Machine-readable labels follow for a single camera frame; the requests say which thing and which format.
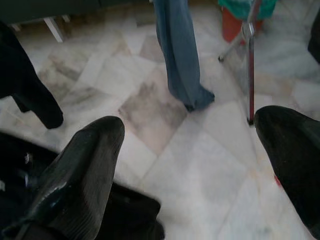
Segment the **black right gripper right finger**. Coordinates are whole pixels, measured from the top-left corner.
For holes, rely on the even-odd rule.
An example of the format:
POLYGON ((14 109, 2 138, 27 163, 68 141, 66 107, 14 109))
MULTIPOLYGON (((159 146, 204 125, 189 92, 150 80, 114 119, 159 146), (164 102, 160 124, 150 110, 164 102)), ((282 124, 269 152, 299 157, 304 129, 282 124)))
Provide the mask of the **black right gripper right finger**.
POLYGON ((268 105, 254 125, 274 174, 301 221, 320 237, 320 122, 294 109, 268 105))

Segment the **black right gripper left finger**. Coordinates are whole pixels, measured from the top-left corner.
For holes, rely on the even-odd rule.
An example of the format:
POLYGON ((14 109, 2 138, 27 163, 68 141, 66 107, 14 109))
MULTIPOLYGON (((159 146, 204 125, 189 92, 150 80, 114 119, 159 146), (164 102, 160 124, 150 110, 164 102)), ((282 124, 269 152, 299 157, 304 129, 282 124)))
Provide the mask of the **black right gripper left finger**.
POLYGON ((117 116, 99 118, 77 131, 39 176, 25 212, 5 228, 5 239, 17 239, 29 223, 61 239, 95 239, 124 137, 125 126, 117 116))

